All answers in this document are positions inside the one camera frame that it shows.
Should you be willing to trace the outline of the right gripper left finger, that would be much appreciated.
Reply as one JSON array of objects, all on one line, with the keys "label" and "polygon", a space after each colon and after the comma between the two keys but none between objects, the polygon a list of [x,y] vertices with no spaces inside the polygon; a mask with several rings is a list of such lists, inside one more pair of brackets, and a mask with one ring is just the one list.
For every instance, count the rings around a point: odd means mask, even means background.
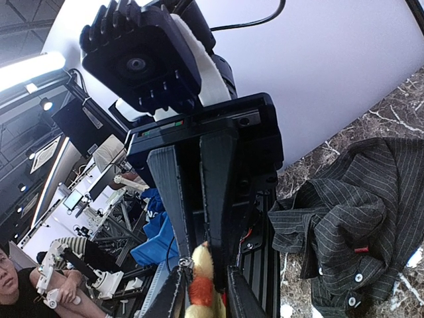
[{"label": "right gripper left finger", "polygon": [[145,313],[148,318],[184,317],[187,283],[191,278],[191,266],[176,266],[170,272],[152,305]]}]

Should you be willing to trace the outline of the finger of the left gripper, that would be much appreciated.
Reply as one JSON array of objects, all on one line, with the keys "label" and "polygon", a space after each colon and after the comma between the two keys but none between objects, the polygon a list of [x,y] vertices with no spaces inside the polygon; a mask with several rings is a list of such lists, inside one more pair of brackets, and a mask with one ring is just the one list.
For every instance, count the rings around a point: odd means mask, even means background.
[{"label": "finger of the left gripper", "polygon": [[191,256],[195,248],[195,229],[177,151],[174,147],[152,150],[147,163],[172,223],[179,254]]},{"label": "finger of the left gripper", "polygon": [[214,265],[214,282],[218,291],[226,286],[228,236],[225,234],[231,169],[237,149],[238,133],[233,129],[206,134],[200,138],[203,210],[207,238]]}]

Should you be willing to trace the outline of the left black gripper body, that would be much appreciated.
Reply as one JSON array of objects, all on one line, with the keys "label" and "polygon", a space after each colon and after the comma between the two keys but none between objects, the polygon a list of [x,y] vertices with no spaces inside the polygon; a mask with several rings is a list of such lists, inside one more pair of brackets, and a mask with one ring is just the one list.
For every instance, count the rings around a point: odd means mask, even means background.
[{"label": "left black gripper body", "polygon": [[191,115],[175,115],[132,129],[127,138],[127,159],[136,170],[150,172],[147,163],[150,152],[173,146],[178,163],[189,178],[192,188],[189,197],[199,194],[203,203],[200,138],[224,129],[238,133],[229,209],[238,203],[249,205],[256,192],[275,188],[277,171],[284,161],[276,108],[267,93],[241,97]]}]

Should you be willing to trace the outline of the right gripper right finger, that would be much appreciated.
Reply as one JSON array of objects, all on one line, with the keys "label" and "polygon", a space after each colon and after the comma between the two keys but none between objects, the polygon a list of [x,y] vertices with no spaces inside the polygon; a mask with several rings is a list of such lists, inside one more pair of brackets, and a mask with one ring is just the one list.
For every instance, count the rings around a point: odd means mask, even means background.
[{"label": "right gripper right finger", "polygon": [[267,317],[242,272],[236,266],[227,267],[227,301],[231,317]]}]

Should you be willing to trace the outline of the flower brooch green orange yellow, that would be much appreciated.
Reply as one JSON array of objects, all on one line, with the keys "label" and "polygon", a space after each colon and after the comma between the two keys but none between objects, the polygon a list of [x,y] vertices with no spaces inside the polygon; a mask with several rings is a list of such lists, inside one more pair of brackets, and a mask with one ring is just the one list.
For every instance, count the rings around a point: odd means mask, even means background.
[{"label": "flower brooch green orange yellow", "polygon": [[188,289],[190,306],[185,310],[185,317],[226,317],[223,296],[215,289],[214,265],[207,241],[194,249],[191,259],[193,281]]}]

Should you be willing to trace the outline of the black pinstriped shirt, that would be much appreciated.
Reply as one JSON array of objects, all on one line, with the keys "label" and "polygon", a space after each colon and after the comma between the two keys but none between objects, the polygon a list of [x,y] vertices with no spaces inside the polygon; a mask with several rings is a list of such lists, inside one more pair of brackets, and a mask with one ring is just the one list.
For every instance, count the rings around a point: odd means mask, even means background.
[{"label": "black pinstriped shirt", "polygon": [[272,246],[303,256],[300,277],[324,317],[384,301],[423,242],[423,141],[371,138],[268,212]]}]

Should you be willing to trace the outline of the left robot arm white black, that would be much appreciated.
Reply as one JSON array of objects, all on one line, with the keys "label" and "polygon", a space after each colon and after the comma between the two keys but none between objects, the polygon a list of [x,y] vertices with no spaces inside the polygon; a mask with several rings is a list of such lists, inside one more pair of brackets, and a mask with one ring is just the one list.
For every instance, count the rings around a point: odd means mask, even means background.
[{"label": "left robot arm white black", "polygon": [[194,1],[119,1],[101,30],[111,33],[113,88],[155,119],[129,133],[129,162],[159,190],[180,254],[209,243],[224,290],[256,195],[273,190],[282,165],[272,100],[237,96]]}]

